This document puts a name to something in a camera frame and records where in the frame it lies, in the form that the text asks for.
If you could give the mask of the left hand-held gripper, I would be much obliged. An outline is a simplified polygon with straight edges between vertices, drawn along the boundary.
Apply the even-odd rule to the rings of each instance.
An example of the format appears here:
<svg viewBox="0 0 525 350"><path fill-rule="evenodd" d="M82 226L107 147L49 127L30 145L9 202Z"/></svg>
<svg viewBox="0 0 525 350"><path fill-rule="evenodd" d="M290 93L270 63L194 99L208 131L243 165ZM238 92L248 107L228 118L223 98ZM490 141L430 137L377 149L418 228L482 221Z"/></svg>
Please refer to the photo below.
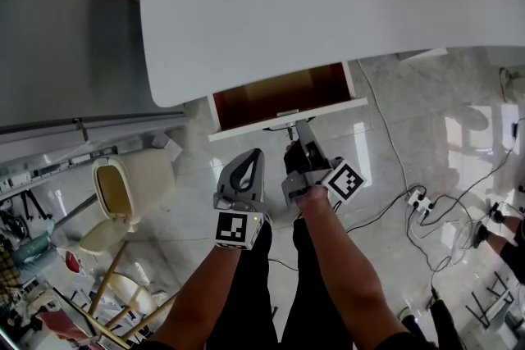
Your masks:
<svg viewBox="0 0 525 350"><path fill-rule="evenodd" d="M266 222L271 223L263 201L265 156L258 148L242 152L225 168L230 188L221 186L213 195L218 211L215 244L220 248L251 250Z"/></svg>

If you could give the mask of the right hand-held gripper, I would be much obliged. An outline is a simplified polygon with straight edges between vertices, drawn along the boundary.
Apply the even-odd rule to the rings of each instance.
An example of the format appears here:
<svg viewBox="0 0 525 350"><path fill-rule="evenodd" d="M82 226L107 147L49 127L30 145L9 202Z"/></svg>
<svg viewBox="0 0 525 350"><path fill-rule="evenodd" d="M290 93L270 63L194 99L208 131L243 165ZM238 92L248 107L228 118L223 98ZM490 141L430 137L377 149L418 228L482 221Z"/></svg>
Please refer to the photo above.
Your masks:
<svg viewBox="0 0 525 350"><path fill-rule="evenodd" d="M366 184L366 179L342 158L327 160L306 120L295 125L298 140L286 149L287 177L281 187L287 204L293 204L312 187L322 186L337 201L348 204Z"/></svg>

